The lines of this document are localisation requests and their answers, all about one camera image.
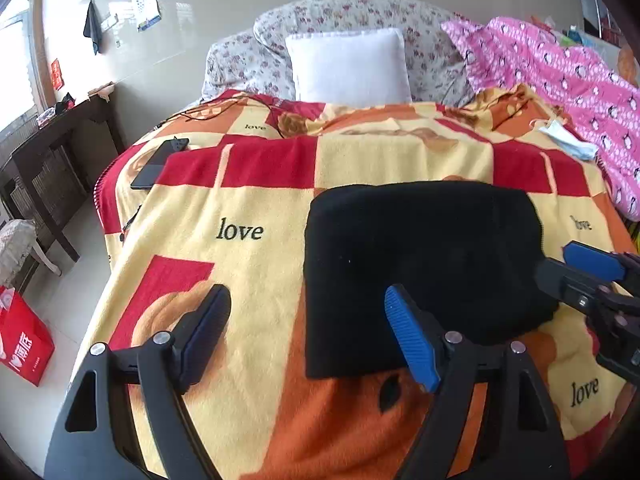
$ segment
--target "pink blanket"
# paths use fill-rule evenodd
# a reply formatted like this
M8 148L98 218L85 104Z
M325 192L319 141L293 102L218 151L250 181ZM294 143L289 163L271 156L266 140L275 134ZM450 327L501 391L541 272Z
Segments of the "pink blanket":
M640 220L640 92L582 46L563 48L530 23L494 18L487 26L467 20L442 24L466 62L475 92L526 83L545 101L571 115L578 136L598 146L612 200Z

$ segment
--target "window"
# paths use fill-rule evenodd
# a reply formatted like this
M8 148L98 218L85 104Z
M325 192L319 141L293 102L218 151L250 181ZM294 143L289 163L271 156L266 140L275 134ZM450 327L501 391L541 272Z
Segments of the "window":
M29 0L11 0L0 14L0 139L36 114L28 20Z

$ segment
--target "black cloth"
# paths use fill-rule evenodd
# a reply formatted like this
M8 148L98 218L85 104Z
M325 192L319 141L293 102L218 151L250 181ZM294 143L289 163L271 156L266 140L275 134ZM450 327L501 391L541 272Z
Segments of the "black cloth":
M384 294L401 283L445 330L496 344L552 318L538 290L542 226L520 190L480 182L329 189L305 231L306 374L346 377L406 366Z
M100 52L100 43L102 42L102 29L100 28L100 20L95 12L94 0L89 0L89 8L86 11L86 20L84 21L85 38L91 38L94 42L94 56Z

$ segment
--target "metal screw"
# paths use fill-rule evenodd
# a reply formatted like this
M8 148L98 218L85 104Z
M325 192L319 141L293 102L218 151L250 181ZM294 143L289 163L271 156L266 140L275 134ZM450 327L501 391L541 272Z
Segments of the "metal screw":
M444 339L452 345L457 345L458 343L462 342L462 334L460 332L456 332L455 330L449 330L444 335Z
M100 355L107 349L107 345L104 343L96 343L91 348L89 348L89 354L91 355Z
M624 317L622 314L616 314L613 319L616 320L616 323L618 323L620 326L627 326L628 325L628 321L626 320L626 317Z
M511 342L511 351L514 354L524 354L527 351L527 347L524 345L522 341L512 341Z
M158 332L154 335L154 343L157 345L163 345L164 343L167 343L169 339L171 339L171 334L168 332Z

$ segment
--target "tiled wall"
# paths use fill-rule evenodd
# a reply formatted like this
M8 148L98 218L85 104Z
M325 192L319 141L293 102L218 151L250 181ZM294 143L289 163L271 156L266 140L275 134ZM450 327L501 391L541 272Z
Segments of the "tiled wall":
M162 20L138 32L130 0L94 0L100 19L118 14L95 56L82 36L89 0L44 0L47 57L60 60L65 87L81 98L103 82L118 82L116 110L128 142L200 94L209 45L252 26L263 11L292 0L158 0ZM581 23L580 0L424 0L486 22L507 14L552 15L560 27Z

